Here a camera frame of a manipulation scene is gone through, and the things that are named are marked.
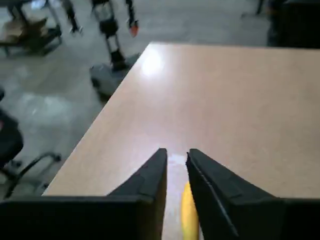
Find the concrete floor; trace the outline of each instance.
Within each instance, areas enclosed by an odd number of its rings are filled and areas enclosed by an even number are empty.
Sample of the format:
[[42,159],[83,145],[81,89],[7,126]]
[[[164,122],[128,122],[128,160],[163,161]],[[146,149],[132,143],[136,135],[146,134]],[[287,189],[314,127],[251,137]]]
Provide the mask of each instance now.
[[[5,98],[0,107],[18,119],[24,136],[24,148],[17,156],[24,165],[45,151],[62,154],[61,164],[43,161],[22,180],[14,196],[40,195],[29,179],[50,182],[64,160],[85,134],[103,107],[93,90],[89,67],[108,62],[104,38],[91,16],[88,0],[74,0],[78,21],[84,27],[83,37],[69,35],[69,26],[58,9],[63,44],[50,54],[30,56],[17,50],[10,58],[0,51],[0,85]],[[254,12],[258,0],[135,0],[139,34],[131,38],[124,0],[115,1],[119,22],[119,39],[129,56],[142,52],[151,41],[265,46],[268,21],[265,17],[246,17]],[[41,16],[46,10],[30,11]],[[0,25],[8,20],[6,9],[0,9]],[[0,198],[8,187],[3,179]]]

